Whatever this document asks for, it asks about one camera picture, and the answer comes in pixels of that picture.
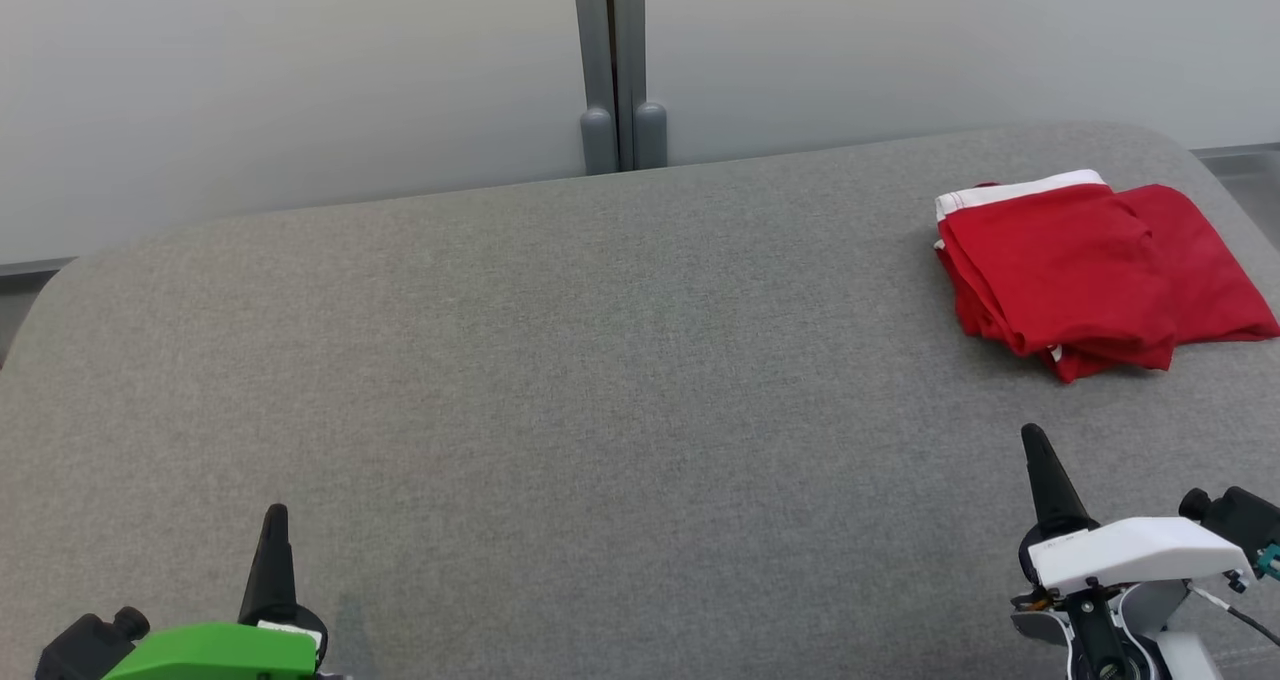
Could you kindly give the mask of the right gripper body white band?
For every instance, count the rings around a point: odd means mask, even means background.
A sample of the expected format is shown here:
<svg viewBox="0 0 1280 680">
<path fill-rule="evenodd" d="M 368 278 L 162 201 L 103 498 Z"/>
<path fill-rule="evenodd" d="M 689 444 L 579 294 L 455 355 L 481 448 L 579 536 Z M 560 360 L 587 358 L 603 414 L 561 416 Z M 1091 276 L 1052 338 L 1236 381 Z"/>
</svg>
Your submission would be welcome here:
<svg viewBox="0 0 1280 680">
<path fill-rule="evenodd" d="M 1092 588 L 1192 580 L 1243 571 L 1240 547 L 1183 517 L 1134 517 L 1100 525 L 1084 516 L 1038 522 L 1020 548 L 1028 580 L 1059 597 Z"/>
</svg>

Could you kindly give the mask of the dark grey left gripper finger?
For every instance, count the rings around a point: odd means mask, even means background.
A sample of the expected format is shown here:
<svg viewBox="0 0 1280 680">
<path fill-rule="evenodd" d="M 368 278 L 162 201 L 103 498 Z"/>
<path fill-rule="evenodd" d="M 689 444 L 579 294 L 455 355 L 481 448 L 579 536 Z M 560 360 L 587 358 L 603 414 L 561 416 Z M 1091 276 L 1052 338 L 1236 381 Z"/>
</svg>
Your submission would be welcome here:
<svg viewBox="0 0 1280 680">
<path fill-rule="evenodd" d="M 284 505 L 271 505 L 262 519 L 238 622 L 250 626 L 261 621 L 300 626 L 298 607 L 288 508 Z"/>
</svg>

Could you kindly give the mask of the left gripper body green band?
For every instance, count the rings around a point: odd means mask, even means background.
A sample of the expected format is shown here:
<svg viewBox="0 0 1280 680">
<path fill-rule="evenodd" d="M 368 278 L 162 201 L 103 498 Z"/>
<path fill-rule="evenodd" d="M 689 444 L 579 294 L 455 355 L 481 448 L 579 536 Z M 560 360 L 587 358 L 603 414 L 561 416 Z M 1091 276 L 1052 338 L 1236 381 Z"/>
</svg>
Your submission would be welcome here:
<svg viewBox="0 0 1280 680">
<path fill-rule="evenodd" d="M 133 644 L 106 679 L 316 679 L 329 630 L 301 604 L 261 604 L 237 622 L 207 622 L 152 630 L 138 610 L 124 607 Z"/>
</svg>

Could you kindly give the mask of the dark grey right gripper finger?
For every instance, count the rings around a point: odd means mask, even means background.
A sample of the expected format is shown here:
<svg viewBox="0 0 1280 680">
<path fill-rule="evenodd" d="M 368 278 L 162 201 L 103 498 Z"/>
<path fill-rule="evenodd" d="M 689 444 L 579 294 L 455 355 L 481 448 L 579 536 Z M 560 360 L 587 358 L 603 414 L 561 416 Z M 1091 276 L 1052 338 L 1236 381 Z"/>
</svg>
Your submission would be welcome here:
<svg viewBox="0 0 1280 680">
<path fill-rule="evenodd" d="M 1044 430 L 1028 423 L 1020 430 L 1039 538 L 1093 530 L 1089 516 Z"/>
</svg>

